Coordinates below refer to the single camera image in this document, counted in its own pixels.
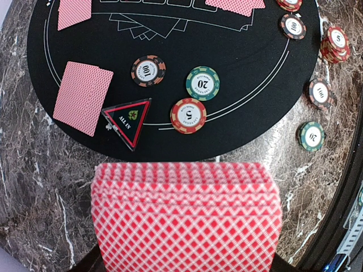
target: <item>chip white center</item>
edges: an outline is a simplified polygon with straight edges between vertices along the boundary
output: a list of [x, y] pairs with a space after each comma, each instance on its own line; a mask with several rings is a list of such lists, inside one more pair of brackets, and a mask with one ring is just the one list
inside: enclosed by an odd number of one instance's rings
[[313, 87], [313, 96], [319, 103], [324, 103], [329, 98], [327, 87], [323, 83], [317, 83]]
[[286, 28], [293, 35], [300, 35], [302, 33], [302, 25], [295, 18], [288, 18], [286, 20]]
[[291, 5], [296, 5], [298, 3], [298, 0], [286, 0], [286, 2]]
[[178, 120], [179, 122], [188, 128], [198, 125], [201, 120], [202, 113], [197, 105], [194, 104], [184, 104], [178, 110]]
[[192, 89], [198, 95], [206, 96], [214, 91], [214, 79], [206, 73], [199, 73], [192, 79]]
[[305, 134], [305, 141], [308, 146], [315, 147], [318, 144], [320, 144], [321, 140], [322, 140], [322, 134], [320, 133], [320, 130], [317, 127], [312, 126], [307, 130]]
[[158, 76], [158, 66], [153, 61], [142, 61], [136, 68], [136, 76], [143, 82], [154, 80]]
[[340, 47], [340, 48], [344, 48], [345, 47], [345, 38], [343, 33], [341, 33], [339, 30], [333, 30], [331, 32], [331, 38], [333, 40], [333, 42], [336, 44], [336, 46]]

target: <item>triangular all in marker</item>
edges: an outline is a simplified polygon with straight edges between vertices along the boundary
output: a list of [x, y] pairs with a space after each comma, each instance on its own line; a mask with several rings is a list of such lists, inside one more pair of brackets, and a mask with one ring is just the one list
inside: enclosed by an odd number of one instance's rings
[[102, 109], [102, 115], [131, 151], [136, 148], [150, 104], [148, 98]]

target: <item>poker chip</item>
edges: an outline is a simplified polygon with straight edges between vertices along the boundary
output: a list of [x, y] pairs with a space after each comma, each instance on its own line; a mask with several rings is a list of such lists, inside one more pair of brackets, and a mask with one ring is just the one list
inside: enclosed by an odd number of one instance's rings
[[314, 106], [323, 111], [327, 111], [334, 105], [335, 94], [331, 91], [331, 86], [322, 78], [315, 78], [309, 84], [309, 99]]
[[185, 98], [172, 107], [170, 119], [178, 132], [192, 134], [204, 126], [206, 110], [202, 102], [194, 98]]
[[277, 4], [288, 12], [296, 12], [302, 5], [302, 0], [276, 0]]
[[154, 55], [137, 59], [132, 65], [131, 77], [141, 87], [159, 84], [165, 76], [166, 65], [163, 60]]
[[326, 134], [317, 122], [303, 124], [298, 132], [299, 144], [309, 152], [316, 152], [323, 147]]
[[360, 191], [358, 195], [358, 204], [359, 206], [363, 206], [363, 189]]
[[285, 14], [280, 21], [280, 26], [286, 37], [301, 40], [306, 35], [306, 26], [303, 21], [293, 14]]
[[220, 78], [212, 68], [199, 66], [189, 73], [186, 87], [190, 96], [200, 101], [207, 101], [218, 94]]
[[348, 36], [340, 27], [330, 27], [320, 45], [322, 56], [330, 63], [347, 61], [351, 56]]

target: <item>black poker chip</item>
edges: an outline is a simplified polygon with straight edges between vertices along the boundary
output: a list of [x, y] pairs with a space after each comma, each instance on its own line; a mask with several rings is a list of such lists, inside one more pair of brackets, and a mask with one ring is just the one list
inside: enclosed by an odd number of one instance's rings
[[132, 65], [131, 77], [141, 87], [159, 84], [165, 76], [166, 65], [155, 55], [148, 55], [137, 59]]
[[294, 40], [301, 40], [306, 35], [306, 26], [296, 15], [285, 14], [280, 21], [285, 36]]
[[335, 104], [336, 96], [326, 80], [315, 78], [309, 84], [309, 99], [318, 109], [327, 111]]

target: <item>brown marble tabletop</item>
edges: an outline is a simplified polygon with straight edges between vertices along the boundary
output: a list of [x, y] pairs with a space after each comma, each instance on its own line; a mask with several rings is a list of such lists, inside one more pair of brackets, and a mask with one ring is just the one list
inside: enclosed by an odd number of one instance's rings
[[[94, 167], [114, 162], [69, 138], [40, 105], [27, 68], [27, 31], [35, 0], [13, 0], [0, 36], [0, 246], [31, 271], [65, 271], [96, 244], [90, 215]], [[249, 144], [212, 158], [261, 162], [281, 189], [284, 225], [278, 254], [297, 264], [332, 201], [356, 127], [363, 82], [363, 14], [356, 0], [318, 0], [321, 28], [337, 25], [352, 56], [331, 65], [319, 56], [313, 76], [338, 96], [327, 112], [302, 96], [273, 128]], [[295, 132], [317, 121], [321, 151], [304, 152]]]

